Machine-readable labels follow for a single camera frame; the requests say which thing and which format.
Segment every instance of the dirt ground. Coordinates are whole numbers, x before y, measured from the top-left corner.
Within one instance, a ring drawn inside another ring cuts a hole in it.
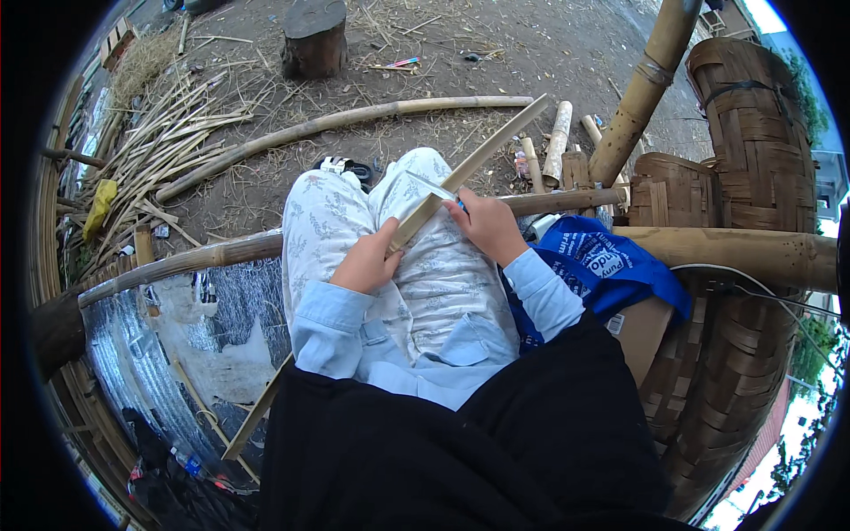
[[[178,68],[204,67],[211,76],[226,68],[227,82],[219,89],[223,112],[269,93],[252,121],[228,126],[208,142],[223,138],[238,145],[267,133],[340,110],[400,99],[467,95],[548,93],[548,111],[524,131],[534,140],[542,161],[543,133],[550,133],[557,102],[573,104],[570,144],[592,153],[579,123],[597,114],[609,122],[619,99],[608,78],[626,90],[655,21],[660,0],[358,0],[348,1],[347,69],[336,78],[293,82],[280,75],[284,36],[281,22],[290,1],[235,0],[195,17],[187,49]],[[439,15],[406,36],[400,33]],[[156,0],[130,18],[144,29],[166,24]],[[193,37],[227,36],[251,40],[204,42]],[[382,51],[378,48],[389,40]],[[475,52],[486,60],[470,62]],[[414,56],[421,58],[415,75],[370,69]],[[402,116],[366,122],[255,155],[166,203],[168,213],[201,243],[251,234],[279,226],[286,194],[295,178],[321,156],[345,155],[384,168],[407,150],[429,145],[450,166],[456,166],[516,110],[450,110],[421,116]],[[661,100],[646,131],[658,150],[701,161],[712,155],[708,128],[696,110],[696,97],[683,67]],[[484,164],[469,186],[487,195],[530,191],[516,179],[513,151],[506,145]],[[631,172],[637,153],[626,166]],[[190,248],[172,232],[167,243],[157,242],[157,255]]]

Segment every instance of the light blue shirt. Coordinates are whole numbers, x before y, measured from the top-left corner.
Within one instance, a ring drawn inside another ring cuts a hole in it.
[[[504,269],[544,341],[579,321],[581,299],[529,249]],[[504,331],[465,314],[438,355],[411,362],[380,319],[364,322],[375,297],[311,280],[290,327],[296,366],[334,379],[353,378],[391,393],[457,411],[491,376],[519,357]]]

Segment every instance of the yellow plastic bag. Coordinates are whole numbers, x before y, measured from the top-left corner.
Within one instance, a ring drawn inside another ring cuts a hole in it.
[[[88,211],[86,224],[82,228],[83,241],[91,240],[94,233],[100,230],[109,212],[109,205],[116,195],[118,195],[118,183],[109,179],[100,179],[98,189],[94,192],[92,209]]]

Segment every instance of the tree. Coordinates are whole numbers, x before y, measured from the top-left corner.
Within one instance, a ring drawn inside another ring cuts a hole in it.
[[[824,383],[821,380],[817,380],[819,393],[818,411],[820,412],[820,417],[812,420],[812,423],[809,424],[810,432],[801,441],[800,454],[797,457],[789,458],[785,449],[785,442],[782,442],[777,447],[779,451],[779,463],[773,468],[773,472],[770,473],[770,478],[773,479],[773,488],[770,494],[768,494],[769,500],[787,494],[794,487],[796,480],[806,470],[806,465],[818,444],[820,434],[829,425],[832,412],[835,411],[838,405],[838,390],[844,381],[845,369],[847,367],[848,339],[850,339],[850,336],[842,330],[841,337],[838,338],[838,342],[841,345],[835,353],[836,362],[834,365],[837,370],[832,377],[833,382],[836,384],[836,393],[828,394],[824,388]]]
[[[812,317],[805,317],[801,321],[802,325],[806,327],[808,333],[818,342],[820,349],[825,353],[831,352],[838,344],[838,336],[833,334],[823,321]],[[820,371],[824,369],[825,363],[824,357],[818,353],[803,333],[798,331],[794,352],[791,354],[791,375],[816,386],[818,385]],[[794,399],[794,397],[809,396],[812,396],[811,389],[795,385],[791,399]]]
[[[820,144],[820,135],[830,128],[830,118],[826,109],[814,97],[812,86],[809,84],[808,67],[804,58],[795,54],[790,48],[783,48],[785,63],[791,72],[791,78],[797,93],[797,104],[806,118],[808,139],[812,145]]]

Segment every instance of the light blue sleeve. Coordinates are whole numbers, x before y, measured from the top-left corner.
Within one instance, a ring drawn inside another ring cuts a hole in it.
[[[351,378],[363,355],[360,327],[375,297],[310,280],[289,328],[295,365],[339,380]]]
[[[534,249],[519,255],[504,268],[504,273],[544,342],[579,322],[584,313],[581,297],[572,292]]]

